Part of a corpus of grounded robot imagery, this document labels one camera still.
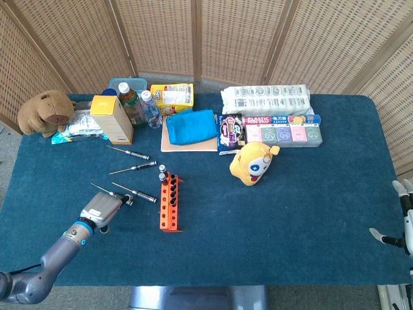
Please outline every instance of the yellow plush toy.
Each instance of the yellow plush toy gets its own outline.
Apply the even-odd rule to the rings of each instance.
[[[51,137],[57,130],[65,131],[74,115],[74,105],[64,92],[42,92],[21,106],[17,122],[25,134],[40,132],[45,138]]]
[[[232,160],[230,172],[245,185],[254,185],[267,171],[273,155],[278,155],[278,152],[277,146],[270,148],[262,142],[247,143]]]

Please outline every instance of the plastic water bottle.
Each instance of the plastic water bottle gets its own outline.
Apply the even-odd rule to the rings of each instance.
[[[155,100],[149,90],[141,93],[143,112],[150,128],[159,128],[162,125],[161,111],[156,105]]]

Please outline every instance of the wicker folding screen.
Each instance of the wicker folding screen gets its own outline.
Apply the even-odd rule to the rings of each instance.
[[[341,93],[412,9],[413,1],[300,1],[270,84]]]
[[[202,1],[202,76],[257,85],[286,0]]]
[[[0,8],[0,120],[20,133],[17,112],[34,95],[48,89],[68,91]]]
[[[104,2],[14,0],[10,6],[74,92],[100,93],[110,78],[132,74]]]
[[[112,3],[138,71],[193,74],[190,0]]]
[[[377,105],[397,174],[413,169],[413,35],[360,90]]]

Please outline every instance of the stuffed toy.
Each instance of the stuffed toy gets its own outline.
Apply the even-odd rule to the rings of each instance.
[[[25,102],[17,114],[17,122],[25,134],[40,132],[43,137],[62,132],[74,115],[74,105],[65,93],[48,90]]]

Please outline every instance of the cable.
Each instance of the cable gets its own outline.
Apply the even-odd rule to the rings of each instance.
[[[29,269],[33,269],[33,268],[40,267],[40,266],[41,266],[41,263],[39,263],[39,264],[37,264],[37,265],[33,265],[33,266],[30,266],[30,267],[27,267],[27,268],[23,268],[23,269],[20,269],[20,270],[12,271],[10,274],[23,273],[23,272],[25,272],[25,271],[27,271],[27,270],[29,270]]]

